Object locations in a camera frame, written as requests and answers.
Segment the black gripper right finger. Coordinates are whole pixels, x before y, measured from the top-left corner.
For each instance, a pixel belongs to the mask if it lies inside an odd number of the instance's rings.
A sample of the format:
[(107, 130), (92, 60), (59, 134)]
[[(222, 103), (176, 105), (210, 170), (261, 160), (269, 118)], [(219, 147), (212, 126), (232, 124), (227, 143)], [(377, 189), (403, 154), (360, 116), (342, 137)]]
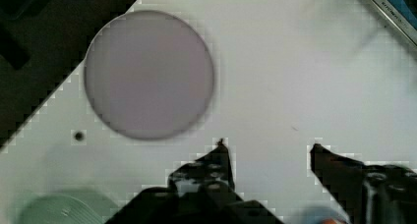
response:
[(416, 173), (399, 165), (366, 165), (319, 143), (311, 170), (349, 217), (350, 224), (417, 224)]

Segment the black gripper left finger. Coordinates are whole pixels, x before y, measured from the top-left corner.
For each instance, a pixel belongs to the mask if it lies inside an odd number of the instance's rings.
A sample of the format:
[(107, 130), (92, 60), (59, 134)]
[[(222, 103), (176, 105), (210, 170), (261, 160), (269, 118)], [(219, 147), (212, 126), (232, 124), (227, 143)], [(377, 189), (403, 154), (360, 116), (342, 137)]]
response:
[(224, 139), (218, 140), (207, 154), (173, 171), (167, 182), (171, 194), (197, 204), (209, 199), (207, 191), (210, 185), (225, 186), (234, 191), (231, 159)]

